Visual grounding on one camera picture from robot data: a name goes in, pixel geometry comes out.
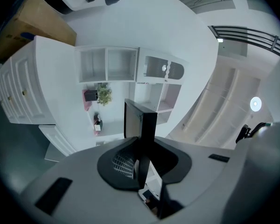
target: green plant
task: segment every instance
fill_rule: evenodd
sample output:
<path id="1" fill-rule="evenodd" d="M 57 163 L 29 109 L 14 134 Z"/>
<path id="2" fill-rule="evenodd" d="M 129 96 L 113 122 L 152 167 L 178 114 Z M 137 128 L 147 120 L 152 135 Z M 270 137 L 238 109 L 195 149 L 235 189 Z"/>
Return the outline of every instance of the green plant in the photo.
<path id="1" fill-rule="evenodd" d="M 98 84 L 98 103 L 105 106 L 112 101 L 112 90 L 108 88 L 108 83 Z"/>

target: floor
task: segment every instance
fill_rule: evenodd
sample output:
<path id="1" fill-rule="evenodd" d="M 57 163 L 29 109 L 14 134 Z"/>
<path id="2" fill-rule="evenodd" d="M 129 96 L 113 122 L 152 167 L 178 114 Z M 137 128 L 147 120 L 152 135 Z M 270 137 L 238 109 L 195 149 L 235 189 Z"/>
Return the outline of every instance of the floor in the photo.
<path id="1" fill-rule="evenodd" d="M 38 125 L 11 124 L 0 105 L 0 174 L 10 189 L 20 193 L 56 164 L 44 159 L 48 146 Z"/>

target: black railing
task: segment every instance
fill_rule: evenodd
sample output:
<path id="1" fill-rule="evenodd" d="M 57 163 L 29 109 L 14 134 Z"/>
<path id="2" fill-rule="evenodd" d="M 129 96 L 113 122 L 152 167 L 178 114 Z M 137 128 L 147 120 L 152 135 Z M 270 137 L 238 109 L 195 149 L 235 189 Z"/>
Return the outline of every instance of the black railing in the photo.
<path id="1" fill-rule="evenodd" d="M 280 56 L 280 38 L 266 32 L 236 26 L 209 26 L 217 39 L 245 42 Z"/>

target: ceiling light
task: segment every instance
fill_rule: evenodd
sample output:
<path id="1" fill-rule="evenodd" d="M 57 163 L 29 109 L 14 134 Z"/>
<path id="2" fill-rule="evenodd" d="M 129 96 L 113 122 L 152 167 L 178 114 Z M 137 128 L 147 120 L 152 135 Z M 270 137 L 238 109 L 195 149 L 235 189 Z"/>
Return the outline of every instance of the ceiling light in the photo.
<path id="1" fill-rule="evenodd" d="M 261 99 L 259 97 L 253 97 L 250 101 L 250 107 L 254 112 L 257 112 L 261 108 Z"/>

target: cabinet door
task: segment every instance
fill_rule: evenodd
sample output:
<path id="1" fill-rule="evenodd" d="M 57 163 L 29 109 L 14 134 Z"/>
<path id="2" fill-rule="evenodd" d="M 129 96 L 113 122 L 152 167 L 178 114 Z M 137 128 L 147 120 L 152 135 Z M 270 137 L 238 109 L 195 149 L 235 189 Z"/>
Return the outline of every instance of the cabinet door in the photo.
<path id="1" fill-rule="evenodd" d="M 16 119 L 20 124 L 31 124 L 30 119 L 26 115 L 18 95 L 14 87 L 14 78 L 11 70 L 10 59 L 0 69 L 3 90 L 5 92 L 7 103 L 13 111 Z"/>
<path id="2" fill-rule="evenodd" d="M 47 137 L 47 139 L 65 156 L 76 152 L 76 150 L 66 140 L 56 125 L 39 125 L 39 129 Z"/>
<path id="3" fill-rule="evenodd" d="M 32 124 L 54 124 L 38 85 L 33 47 L 30 42 L 11 57 L 15 89 Z"/>
<path id="4" fill-rule="evenodd" d="M 188 63 L 175 56 L 140 48 L 137 82 L 182 84 Z"/>
<path id="5" fill-rule="evenodd" d="M 18 120 L 16 119 L 14 113 L 12 112 L 11 108 L 9 107 L 6 99 L 6 95 L 3 91 L 3 86 L 2 86 L 2 81 L 1 81 L 1 76 L 0 76 L 0 103 L 2 105 L 3 111 L 6 114 L 8 120 L 10 123 L 19 123 Z"/>

